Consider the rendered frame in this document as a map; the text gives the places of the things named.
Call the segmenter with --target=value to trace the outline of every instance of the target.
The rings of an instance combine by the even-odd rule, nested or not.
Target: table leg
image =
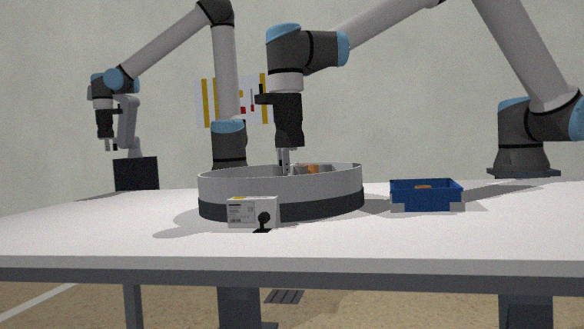
[[[126,310],[126,329],[144,329],[142,294],[139,284],[124,284],[124,308]]]
[[[217,287],[219,329],[277,329],[276,322],[262,322],[260,288]]]
[[[499,329],[553,329],[551,296],[499,295]]]

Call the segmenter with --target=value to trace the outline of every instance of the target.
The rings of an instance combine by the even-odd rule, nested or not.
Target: floor grate
[[[298,304],[304,290],[273,289],[264,301],[265,304]]]

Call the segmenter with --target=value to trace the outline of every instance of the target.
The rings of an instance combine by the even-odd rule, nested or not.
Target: yellow strip
[[[265,73],[260,73],[260,83],[264,86],[264,92],[267,92]],[[267,105],[261,105],[261,121],[262,124],[267,125]]]
[[[203,94],[203,118],[205,128],[209,128],[209,95],[207,95],[207,79],[201,79],[201,94]]]
[[[217,82],[213,78],[213,99],[215,100],[215,120],[219,119],[219,105],[217,104]]]

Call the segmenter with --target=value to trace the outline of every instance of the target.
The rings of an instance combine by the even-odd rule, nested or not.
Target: white floor line
[[[32,298],[30,301],[22,303],[17,307],[11,308],[10,310],[0,314],[0,322],[6,321],[9,318],[14,317],[16,314],[26,311],[29,308],[35,306],[36,304],[46,301],[49,298],[54,297],[55,295],[60,294],[61,292],[66,291],[70,287],[74,287],[76,285],[77,284],[62,284],[51,291],[47,291],[38,297]]]

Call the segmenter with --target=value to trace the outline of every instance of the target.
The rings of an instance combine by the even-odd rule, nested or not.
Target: white box
[[[273,197],[233,197],[227,200],[228,228],[260,228],[258,217],[266,212],[270,220],[264,228],[280,226],[280,205],[277,196]]]

